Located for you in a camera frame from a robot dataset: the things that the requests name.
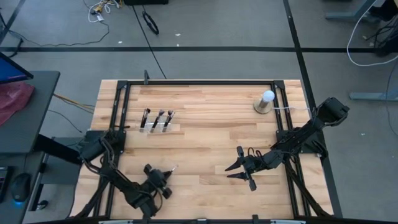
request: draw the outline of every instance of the desk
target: desk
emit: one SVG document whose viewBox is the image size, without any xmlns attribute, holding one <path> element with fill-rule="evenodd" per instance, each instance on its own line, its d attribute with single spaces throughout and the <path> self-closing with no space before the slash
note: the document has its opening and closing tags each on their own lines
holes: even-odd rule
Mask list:
<svg viewBox="0 0 398 224">
<path fill-rule="evenodd" d="M 101 82 L 92 129 L 108 129 L 116 84 L 117 80 Z M 142 170 L 148 163 L 161 170 L 170 170 L 176 164 L 179 166 L 169 179 L 173 195 L 164 200 L 162 209 L 153 219 L 250 219 L 253 214 L 258 214 L 259 218 L 293 218 L 283 165 L 255 174 L 257 190 L 254 192 L 250 191 L 247 182 L 226 178 L 227 174 L 240 170 L 224 171 L 236 161 L 236 146 L 241 145 L 245 151 L 254 147 L 265 153 L 276 142 L 275 112 L 261 115 L 253 110 L 254 99 L 259 98 L 264 90 L 267 90 L 264 85 L 131 87 L 126 116 L 126 125 L 131 128 L 126 129 L 125 151 L 120 158 L 119 170 L 131 181 L 141 183 L 146 179 Z M 290 106 L 306 107 L 300 80 L 285 80 L 285 90 Z M 140 133 L 138 126 L 144 108 L 150 108 L 152 116 L 159 109 L 174 110 L 176 114 L 171 131 Z M 121 109 L 118 111 L 116 124 Z M 291 110 L 291 117 L 294 126 L 302 126 L 309 119 L 306 110 Z M 327 212 L 333 213 L 319 158 L 314 154 L 301 154 L 300 158 L 306 186 L 317 202 Z M 94 161 L 94 164 L 99 164 L 98 159 Z M 83 167 L 71 215 L 84 207 L 97 184 L 98 176 Z M 297 197 L 297 200 L 300 214 L 303 214 L 301 198 Z M 141 211 L 128 205 L 123 194 L 116 189 L 111 218 L 141 217 Z"/>
<path fill-rule="evenodd" d="M 25 81 L 35 86 L 28 104 L 23 110 L 16 112 L 0 126 L 0 166 L 11 166 L 13 168 L 12 181 L 18 174 L 24 172 L 24 161 L 26 160 L 25 172 L 31 175 L 31 192 L 42 165 L 44 152 L 26 153 L 33 150 L 60 73 L 32 72 L 32 74 L 34 78 Z M 8 186 L 6 196 L 3 202 L 0 203 L 1 223 L 21 223 L 27 210 L 29 199 L 21 206 L 17 206 L 12 199 Z"/>
</svg>

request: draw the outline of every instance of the black metal frame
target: black metal frame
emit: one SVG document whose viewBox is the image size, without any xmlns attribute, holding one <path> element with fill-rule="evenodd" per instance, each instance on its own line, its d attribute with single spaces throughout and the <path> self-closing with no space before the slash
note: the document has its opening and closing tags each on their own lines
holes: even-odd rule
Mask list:
<svg viewBox="0 0 398 224">
<path fill-rule="evenodd" d="M 277 96 L 277 90 L 280 90 L 280 94 L 282 96 L 282 104 L 283 107 L 289 107 L 289 104 L 287 102 L 287 95 L 286 95 L 286 90 L 285 90 L 285 85 L 283 80 L 276 80 L 276 81 L 269 81 L 269 80 L 147 80 L 149 82 L 149 85 L 268 85 L 270 86 L 271 90 L 275 93 L 275 98 L 274 98 L 274 106 L 279 107 L 279 101 L 278 101 L 278 96 Z M 121 113 L 121 119 L 120 119 L 120 124 L 119 124 L 119 132 L 124 133 L 125 136 L 125 124 L 126 124 L 126 114 L 127 114 L 127 107 L 129 103 L 129 94 L 130 94 L 130 89 L 131 86 L 133 85 L 145 85 L 146 82 L 145 80 L 134 80 L 134 81 L 128 81 L 128 80 L 120 80 L 118 81 L 118 84 L 116 86 L 116 94 L 114 97 L 114 103 L 113 103 L 113 110 L 112 110 L 112 115 L 111 115 L 111 121 L 109 124 L 109 128 L 114 129 L 117 126 L 115 125 L 116 123 L 116 117 L 118 113 L 118 105 L 120 101 L 120 95 L 122 92 L 122 89 L 125 88 L 126 91 L 124 93 L 124 101 L 123 101 L 123 108 L 122 108 L 122 113 Z M 288 130 L 293 129 L 293 123 L 292 123 L 292 118 L 290 116 L 290 110 L 288 108 L 284 109 L 286 121 L 287 121 L 287 128 Z M 275 110 L 275 116 L 277 120 L 277 126 L 278 130 L 276 131 L 276 135 L 280 136 L 279 133 L 283 133 L 284 126 L 282 123 L 282 115 L 280 110 Z M 115 155 L 114 162 L 118 166 L 119 164 L 119 158 L 120 155 L 124 151 L 124 142 L 120 144 L 118 152 L 119 154 Z M 299 176 L 300 180 L 304 182 L 303 179 L 303 174 L 302 174 L 302 168 L 300 164 L 300 159 L 297 160 L 296 165 L 296 172 L 297 175 Z M 287 176 L 287 185 L 289 188 L 289 194 L 290 194 L 290 201 L 292 204 L 292 212 L 294 215 L 294 218 L 299 217 L 299 207 L 297 205 L 297 198 L 296 198 L 296 193 L 294 189 L 294 182 L 292 178 L 288 175 Z M 98 182 L 98 187 L 101 185 L 102 181 L 104 181 L 102 178 L 99 179 Z M 114 194 L 114 186 L 110 185 L 109 186 L 109 193 L 108 193 L 108 198 L 106 202 L 106 210 L 105 210 L 105 216 L 109 217 L 111 216 L 111 211 L 112 211 L 112 203 L 113 203 L 113 194 Z M 311 215 L 310 213 L 310 206 L 304 196 L 302 195 L 302 200 L 303 200 L 303 205 L 304 205 L 304 215 L 306 217 L 309 217 Z M 101 205 L 101 197 L 99 198 L 97 204 L 94 207 L 94 212 L 93 216 L 97 217 L 99 216 L 100 213 L 100 205 Z M 251 222 L 252 220 L 234 220 L 234 222 Z"/>
</svg>

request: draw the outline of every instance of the wooden table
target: wooden table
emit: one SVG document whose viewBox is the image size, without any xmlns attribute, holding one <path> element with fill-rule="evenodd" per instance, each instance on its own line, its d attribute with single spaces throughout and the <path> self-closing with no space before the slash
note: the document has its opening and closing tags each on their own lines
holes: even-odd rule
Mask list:
<svg viewBox="0 0 398 224">
<path fill-rule="evenodd" d="M 102 81 L 92 129 L 108 129 L 116 83 L 117 80 Z M 285 86 L 289 105 L 305 108 L 300 80 L 285 80 Z M 276 142 L 275 112 L 261 115 L 253 110 L 254 99 L 264 90 L 264 85 L 132 86 L 126 120 L 131 128 L 127 129 L 120 171 L 131 181 L 141 183 L 146 179 L 142 171 L 146 164 L 164 171 L 178 165 L 169 179 L 173 194 L 164 200 L 155 219 L 250 219 L 253 214 L 266 219 L 293 217 L 283 165 L 255 174 L 254 192 L 247 182 L 226 177 L 241 169 L 224 171 L 236 161 L 236 146 L 242 146 L 245 153 L 248 147 L 266 153 Z M 176 111 L 171 131 L 140 133 L 136 127 L 144 108 L 150 108 L 153 116 L 159 109 Z M 307 110 L 292 109 L 291 116 L 294 126 L 302 126 L 309 119 Z M 302 154 L 300 158 L 306 186 L 317 202 L 333 213 L 319 158 L 314 154 Z M 83 167 L 71 215 L 83 208 L 97 184 L 98 176 Z M 301 197 L 297 200 L 303 214 Z M 128 205 L 116 189 L 111 218 L 141 217 L 141 211 Z"/>
</svg>

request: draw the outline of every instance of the black floor stripe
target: black floor stripe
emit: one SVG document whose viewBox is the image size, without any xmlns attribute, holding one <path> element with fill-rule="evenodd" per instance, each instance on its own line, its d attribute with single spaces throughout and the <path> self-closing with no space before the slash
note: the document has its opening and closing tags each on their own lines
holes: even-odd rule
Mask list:
<svg viewBox="0 0 398 224">
<path fill-rule="evenodd" d="M 295 47 L 153 47 L 154 52 L 292 52 Z M 0 47 L 2 52 L 14 52 L 15 47 Z M 148 47 L 21 47 L 19 52 L 150 52 Z M 350 53 L 374 53 L 374 49 L 353 48 Z M 301 53 L 347 53 L 345 48 L 303 47 Z"/>
<path fill-rule="evenodd" d="M 6 38 L 6 35 L 8 33 L 8 30 L 11 28 L 12 24 L 14 23 L 15 19 L 18 16 L 19 11 L 21 10 L 21 7 L 24 5 L 26 0 L 20 0 L 17 7 L 15 8 L 14 12 L 12 13 L 10 19 L 7 22 L 7 27 L 1 32 L 0 35 L 0 44 L 3 42 L 4 38 Z"/>
</svg>

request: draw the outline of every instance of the black bracket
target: black bracket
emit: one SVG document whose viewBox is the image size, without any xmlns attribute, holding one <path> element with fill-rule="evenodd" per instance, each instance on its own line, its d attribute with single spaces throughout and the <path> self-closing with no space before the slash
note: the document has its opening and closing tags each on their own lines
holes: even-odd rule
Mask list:
<svg viewBox="0 0 398 224">
<path fill-rule="evenodd" d="M 285 89 L 285 82 L 283 80 L 275 80 L 274 84 L 279 87 L 281 90 Z"/>
<path fill-rule="evenodd" d="M 252 219 L 253 219 L 253 224 L 259 224 L 259 215 L 253 215 Z"/>
<path fill-rule="evenodd" d="M 148 75 L 148 71 L 144 70 L 144 85 L 148 85 L 148 80 L 149 80 L 149 75 Z"/>
<path fill-rule="evenodd" d="M 121 88 L 125 87 L 127 85 L 127 81 L 118 81 L 118 85 L 116 86 L 117 90 L 120 90 Z"/>
<path fill-rule="evenodd" d="M 73 164 L 80 165 L 81 160 L 79 158 L 79 152 L 75 151 L 63 144 L 57 143 L 53 139 L 45 137 L 41 134 L 37 136 L 36 143 L 34 146 L 35 151 L 43 151 L 52 156 L 63 159 L 64 161 L 71 162 Z"/>
</svg>

